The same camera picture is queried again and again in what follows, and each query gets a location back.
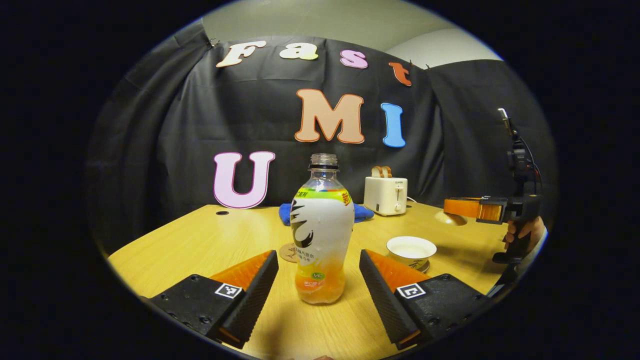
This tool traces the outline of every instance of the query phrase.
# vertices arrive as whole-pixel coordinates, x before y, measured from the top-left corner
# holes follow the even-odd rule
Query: teacup
[[[422,268],[429,257],[436,253],[436,245],[429,240],[415,236],[398,236],[387,242],[387,255],[399,263],[416,270]]]

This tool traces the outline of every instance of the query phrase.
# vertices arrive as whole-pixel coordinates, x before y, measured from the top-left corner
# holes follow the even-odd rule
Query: foam letter
[[[345,66],[357,67],[358,69],[364,69],[369,66],[369,64],[364,60],[364,54],[359,51],[342,50],[342,52],[340,52],[340,56],[342,57],[340,62]]]
[[[402,108],[387,102],[383,102],[380,107],[387,115],[387,135],[382,139],[382,142],[389,147],[404,147],[406,141],[402,138],[402,127],[400,126]]]
[[[248,209],[260,204],[267,195],[269,163],[276,158],[270,151],[257,151],[249,155],[253,161],[253,186],[248,193],[234,190],[236,164],[242,155],[237,152],[222,152],[213,158],[216,162],[216,175],[213,183],[213,195],[223,206],[234,209]]]
[[[300,89],[296,93],[302,99],[302,123],[300,131],[295,134],[299,142],[315,142],[320,139],[316,131],[316,120],[324,134],[331,140],[342,123],[338,140],[344,143],[362,143],[364,135],[360,132],[360,105],[364,100],[353,94],[344,94],[335,109],[320,90]]]
[[[318,57],[316,50],[317,46],[314,44],[298,42],[287,45],[286,50],[280,51],[280,57],[283,59],[315,60]]]
[[[216,67],[225,67],[229,65],[235,65],[242,62],[240,59],[240,55],[243,55],[245,58],[249,55],[253,54],[255,47],[264,47],[267,44],[266,41],[254,41],[254,42],[245,42],[242,44],[231,45],[229,47],[229,53],[225,56],[225,58],[216,64]]]
[[[406,78],[406,75],[409,74],[409,70],[406,70],[402,67],[401,63],[389,63],[392,68],[394,68],[394,74],[396,75],[396,79],[400,81],[402,84],[406,86],[411,86],[411,81]]]

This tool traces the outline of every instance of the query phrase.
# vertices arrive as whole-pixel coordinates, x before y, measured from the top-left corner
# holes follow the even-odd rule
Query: blue towel
[[[354,222],[361,222],[373,217],[373,211],[365,208],[364,206],[353,204],[353,208],[355,210]],[[280,205],[278,213],[280,214],[282,223],[286,226],[291,226],[291,219],[289,218],[289,214],[291,214],[291,204]]]

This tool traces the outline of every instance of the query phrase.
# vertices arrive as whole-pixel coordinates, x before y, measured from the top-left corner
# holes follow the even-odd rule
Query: bottle label
[[[299,268],[317,285],[329,267],[342,266],[353,230],[353,201],[346,189],[301,188],[291,204]]]

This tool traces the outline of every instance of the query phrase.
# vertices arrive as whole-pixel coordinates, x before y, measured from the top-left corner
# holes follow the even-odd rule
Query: letter m
[[[320,90],[300,89],[296,93],[302,99],[302,123],[300,131],[295,135],[299,142],[315,142],[320,139],[316,131],[316,121],[324,134],[324,138],[331,140],[342,123],[342,131],[338,140],[344,143],[362,143],[364,135],[360,131],[360,105],[364,100],[352,94],[344,94],[335,109],[324,97]]]

